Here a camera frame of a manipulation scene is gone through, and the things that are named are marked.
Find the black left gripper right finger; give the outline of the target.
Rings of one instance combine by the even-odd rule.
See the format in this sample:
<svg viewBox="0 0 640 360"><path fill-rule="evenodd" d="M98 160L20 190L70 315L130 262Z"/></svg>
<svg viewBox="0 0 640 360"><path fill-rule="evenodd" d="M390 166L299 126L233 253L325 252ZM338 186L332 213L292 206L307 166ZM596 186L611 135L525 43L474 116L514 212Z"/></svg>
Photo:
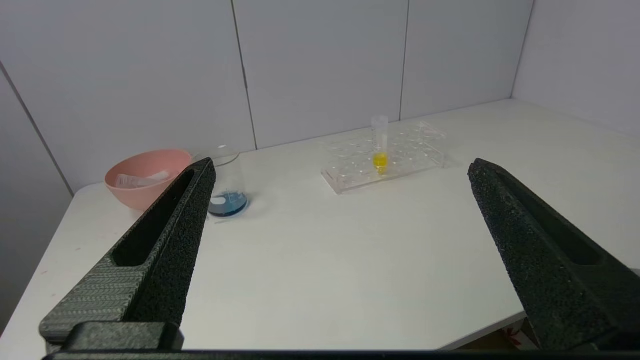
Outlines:
<svg viewBox="0 0 640 360"><path fill-rule="evenodd" d="M637 352L638 274L503 167L477 158L467 175L542 350Z"/></svg>

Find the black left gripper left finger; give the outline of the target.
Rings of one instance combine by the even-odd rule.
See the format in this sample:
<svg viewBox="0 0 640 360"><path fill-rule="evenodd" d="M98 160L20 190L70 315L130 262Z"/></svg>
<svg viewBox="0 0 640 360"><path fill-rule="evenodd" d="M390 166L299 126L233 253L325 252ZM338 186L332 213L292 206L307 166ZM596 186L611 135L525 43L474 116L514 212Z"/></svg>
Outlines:
<svg viewBox="0 0 640 360"><path fill-rule="evenodd" d="M181 324L216 180L210 158L178 175L42 319L48 353L84 322Z"/></svg>

